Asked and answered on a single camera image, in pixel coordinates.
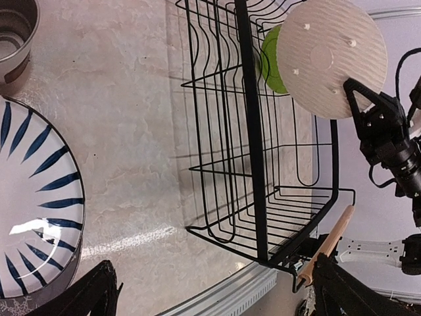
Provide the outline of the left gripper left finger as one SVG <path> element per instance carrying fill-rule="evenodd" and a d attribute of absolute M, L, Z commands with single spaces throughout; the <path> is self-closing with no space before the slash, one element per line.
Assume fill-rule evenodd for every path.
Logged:
<path fill-rule="evenodd" d="M 116 315 L 123 285 L 111 261 L 103 260 L 59 299 L 54 315 Z"/>

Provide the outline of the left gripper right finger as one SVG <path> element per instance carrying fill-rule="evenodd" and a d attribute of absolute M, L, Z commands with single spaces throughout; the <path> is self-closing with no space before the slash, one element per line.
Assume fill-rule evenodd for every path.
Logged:
<path fill-rule="evenodd" d="M 319 255 L 312 272 L 316 315 L 416 315 L 371 290 L 326 255 Z"/>

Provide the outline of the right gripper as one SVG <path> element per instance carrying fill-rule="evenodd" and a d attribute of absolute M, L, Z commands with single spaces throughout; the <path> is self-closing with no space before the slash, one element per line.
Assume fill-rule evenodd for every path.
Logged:
<path fill-rule="evenodd" d="M 411 156 L 411 141 L 404 109 L 397 98 L 375 93 L 353 78 L 343 83 L 355 128 L 360 138 L 360 150 L 371 166 L 379 163 L 387 168 L 402 165 Z M 355 94 L 373 108 L 361 114 Z"/>

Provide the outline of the gold patterned plate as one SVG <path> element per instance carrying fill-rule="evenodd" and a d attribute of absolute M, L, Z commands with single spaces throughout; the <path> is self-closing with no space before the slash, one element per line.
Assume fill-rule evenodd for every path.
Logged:
<path fill-rule="evenodd" d="M 388 58 L 377 24 L 350 1 L 305 1 L 281 25 L 276 58 L 287 92 L 325 119 L 351 117 L 343 83 L 353 78 L 376 93 Z"/>

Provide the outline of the grey plate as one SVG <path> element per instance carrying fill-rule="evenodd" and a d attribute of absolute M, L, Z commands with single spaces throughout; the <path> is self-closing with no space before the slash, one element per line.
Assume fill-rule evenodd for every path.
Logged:
<path fill-rule="evenodd" d="M 80 262 L 81 250 L 82 246 L 79 245 L 64 271 L 45 288 L 27 296 L 1 299 L 1 315 L 26 315 L 62 294 L 74 280 Z"/>

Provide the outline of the white plate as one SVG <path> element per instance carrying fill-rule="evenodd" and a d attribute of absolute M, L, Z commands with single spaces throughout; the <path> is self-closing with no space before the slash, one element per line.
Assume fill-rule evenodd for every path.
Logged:
<path fill-rule="evenodd" d="M 76 256 L 85 222 L 80 169 L 35 109 L 1 99 L 1 297 L 50 285 Z"/>

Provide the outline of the white cup with wood band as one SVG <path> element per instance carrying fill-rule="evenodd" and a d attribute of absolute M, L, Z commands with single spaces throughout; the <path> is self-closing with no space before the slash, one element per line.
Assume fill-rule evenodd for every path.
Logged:
<path fill-rule="evenodd" d="M 1 2 L 1 84 L 14 82 L 25 70 L 40 20 L 35 0 Z"/>

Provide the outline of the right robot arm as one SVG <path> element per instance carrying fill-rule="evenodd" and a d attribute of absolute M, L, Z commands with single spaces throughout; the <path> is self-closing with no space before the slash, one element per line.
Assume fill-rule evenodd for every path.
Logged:
<path fill-rule="evenodd" d="M 360 151 L 371 168 L 381 165 L 392 179 L 380 184 L 395 185 L 395 195 L 412 201 L 412 215 L 420 226 L 420 142 L 410 136 L 410 124 L 399 100 L 376 93 L 349 78 L 343 85 Z M 340 263 L 380 263 L 400 268 L 406 275 L 420 274 L 420 235 L 395 242 L 366 242 L 342 238 L 336 247 Z"/>

